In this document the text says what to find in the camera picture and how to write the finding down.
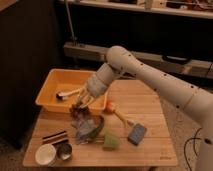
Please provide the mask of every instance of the black wire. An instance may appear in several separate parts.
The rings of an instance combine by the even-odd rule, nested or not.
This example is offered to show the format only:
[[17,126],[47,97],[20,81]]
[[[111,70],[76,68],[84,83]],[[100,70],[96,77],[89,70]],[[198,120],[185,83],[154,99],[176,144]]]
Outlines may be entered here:
[[191,165],[190,165],[190,163],[189,163],[189,161],[188,161],[188,158],[187,158],[186,147],[187,147],[187,144],[188,144],[191,140],[194,140],[194,139],[196,139],[196,140],[201,140],[201,138],[189,138],[188,140],[186,140],[186,142],[185,142],[185,144],[184,144],[184,158],[185,158],[185,160],[186,160],[187,166],[188,166],[188,168],[189,168],[190,171],[192,171],[192,167],[191,167]]
[[194,134],[194,139],[193,139],[193,149],[194,149],[194,153],[197,156],[197,151],[196,151],[196,138],[197,138],[197,134],[202,130],[202,128],[198,128],[197,131]]
[[206,71],[206,73],[205,73],[205,75],[204,75],[204,78],[203,78],[203,81],[201,82],[201,86],[200,86],[200,87],[202,87],[202,86],[205,85],[204,83],[205,83],[205,81],[206,81],[206,77],[207,77],[207,75],[209,74],[211,68],[212,68],[212,62],[211,62],[211,64],[210,64],[208,70]]

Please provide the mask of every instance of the green object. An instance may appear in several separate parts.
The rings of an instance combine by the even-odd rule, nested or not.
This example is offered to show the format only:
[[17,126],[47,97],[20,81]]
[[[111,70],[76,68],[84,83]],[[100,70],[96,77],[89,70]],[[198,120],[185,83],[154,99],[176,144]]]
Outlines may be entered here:
[[114,150],[120,145],[120,139],[116,135],[106,133],[104,138],[103,148],[107,150]]

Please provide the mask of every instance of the orange plastic bin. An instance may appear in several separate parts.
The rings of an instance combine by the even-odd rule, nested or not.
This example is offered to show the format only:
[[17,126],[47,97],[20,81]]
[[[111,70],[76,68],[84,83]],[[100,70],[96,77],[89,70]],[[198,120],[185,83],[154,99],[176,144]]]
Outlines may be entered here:
[[[56,98],[56,93],[81,88],[93,73],[92,71],[52,69],[37,96],[36,104],[51,112],[70,113],[69,109],[77,94],[70,96],[66,101],[60,101]],[[99,115],[104,110],[106,101],[107,93],[89,105],[91,113]]]

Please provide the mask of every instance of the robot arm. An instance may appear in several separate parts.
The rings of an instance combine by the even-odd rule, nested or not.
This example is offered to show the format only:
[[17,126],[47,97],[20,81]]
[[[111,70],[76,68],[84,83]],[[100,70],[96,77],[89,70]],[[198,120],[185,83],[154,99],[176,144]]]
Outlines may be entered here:
[[89,94],[99,97],[124,73],[143,81],[203,127],[196,171],[213,171],[213,94],[138,61],[120,46],[111,47],[106,59],[86,83]]

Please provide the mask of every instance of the wooden table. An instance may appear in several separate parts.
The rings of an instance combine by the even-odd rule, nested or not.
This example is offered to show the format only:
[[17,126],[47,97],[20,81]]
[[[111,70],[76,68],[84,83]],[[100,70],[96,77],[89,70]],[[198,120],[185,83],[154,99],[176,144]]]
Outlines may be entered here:
[[101,144],[75,144],[75,129],[70,124],[70,116],[65,113],[52,113],[41,110],[32,138],[26,151],[23,165],[38,166],[35,152],[42,143],[42,137],[66,130],[73,146],[70,161],[57,160],[52,166],[175,166],[177,157],[168,132],[158,95],[138,80],[115,81],[108,94],[120,111],[132,120],[147,128],[145,138],[134,146],[127,141],[129,129],[115,115],[104,115],[104,131],[113,132],[120,137],[121,144],[115,151],[104,151]]

